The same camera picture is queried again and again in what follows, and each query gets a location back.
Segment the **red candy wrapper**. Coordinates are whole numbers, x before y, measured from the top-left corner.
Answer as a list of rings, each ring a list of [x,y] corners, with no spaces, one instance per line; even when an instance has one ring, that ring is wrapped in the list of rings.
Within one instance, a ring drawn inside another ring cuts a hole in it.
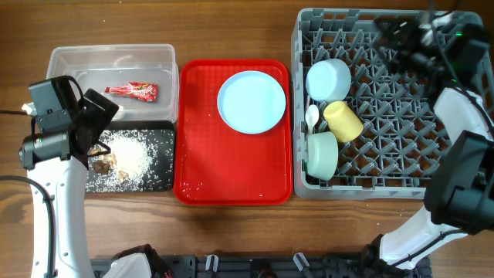
[[[144,102],[154,102],[157,99],[158,85],[156,83],[129,82],[125,86],[109,86],[105,89],[105,93]]]

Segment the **light blue bowl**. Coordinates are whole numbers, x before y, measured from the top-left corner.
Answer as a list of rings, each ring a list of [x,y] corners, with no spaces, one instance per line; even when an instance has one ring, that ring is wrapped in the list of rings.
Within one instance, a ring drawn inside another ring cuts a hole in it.
[[[350,90],[351,73],[341,59],[315,63],[306,75],[306,91],[315,101],[332,103],[344,100]]]

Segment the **yellow cup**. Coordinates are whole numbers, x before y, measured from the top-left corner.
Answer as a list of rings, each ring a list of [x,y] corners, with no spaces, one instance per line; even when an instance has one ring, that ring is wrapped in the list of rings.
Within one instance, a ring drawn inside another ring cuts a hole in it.
[[[341,143],[356,139],[364,130],[361,120],[344,101],[336,101],[327,105],[323,111],[323,117],[330,131]]]

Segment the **white plastic spoon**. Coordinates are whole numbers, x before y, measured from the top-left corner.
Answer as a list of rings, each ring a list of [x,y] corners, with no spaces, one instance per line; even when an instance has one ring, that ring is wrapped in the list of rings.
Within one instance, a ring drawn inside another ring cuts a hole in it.
[[[313,134],[314,127],[319,120],[319,110],[317,105],[311,104],[307,107],[305,112],[305,121],[307,125],[307,134],[310,136]]]

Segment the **green bowl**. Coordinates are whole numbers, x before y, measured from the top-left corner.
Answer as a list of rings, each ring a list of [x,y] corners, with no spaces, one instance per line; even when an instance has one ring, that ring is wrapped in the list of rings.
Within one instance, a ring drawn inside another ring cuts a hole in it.
[[[306,173],[314,178],[329,181],[337,169],[338,143],[330,131],[308,137]]]

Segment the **light blue plate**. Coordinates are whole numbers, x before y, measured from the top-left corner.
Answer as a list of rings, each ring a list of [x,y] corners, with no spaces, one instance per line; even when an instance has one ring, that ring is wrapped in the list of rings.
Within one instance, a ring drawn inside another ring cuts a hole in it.
[[[273,129],[287,106],[280,83],[267,73],[242,71],[230,76],[217,96],[221,119],[243,134],[261,134]]]

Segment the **white plastic fork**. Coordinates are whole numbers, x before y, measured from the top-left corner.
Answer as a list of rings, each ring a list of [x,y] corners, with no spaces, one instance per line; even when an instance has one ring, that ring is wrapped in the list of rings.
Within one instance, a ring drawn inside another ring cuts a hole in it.
[[[308,110],[309,106],[310,106],[310,95],[307,94],[306,96],[306,106],[305,106],[305,111]]]

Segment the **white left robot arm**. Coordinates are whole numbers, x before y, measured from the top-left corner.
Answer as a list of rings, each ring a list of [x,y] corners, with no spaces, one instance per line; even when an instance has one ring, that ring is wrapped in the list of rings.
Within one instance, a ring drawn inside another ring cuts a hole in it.
[[[118,106],[95,90],[32,88],[41,130],[19,150],[35,213],[34,277],[92,277],[84,197],[90,149]]]

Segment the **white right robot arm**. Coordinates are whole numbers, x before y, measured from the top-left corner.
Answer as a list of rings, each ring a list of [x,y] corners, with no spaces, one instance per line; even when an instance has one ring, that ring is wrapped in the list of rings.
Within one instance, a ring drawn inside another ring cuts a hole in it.
[[[383,42],[373,47],[392,73],[412,71],[428,83],[425,97],[452,143],[426,188],[423,206],[362,251],[360,266],[375,276],[405,276],[443,245],[493,228],[493,122],[482,98],[465,84],[489,51],[491,36],[466,24],[444,47],[438,26],[450,15],[376,19]]]

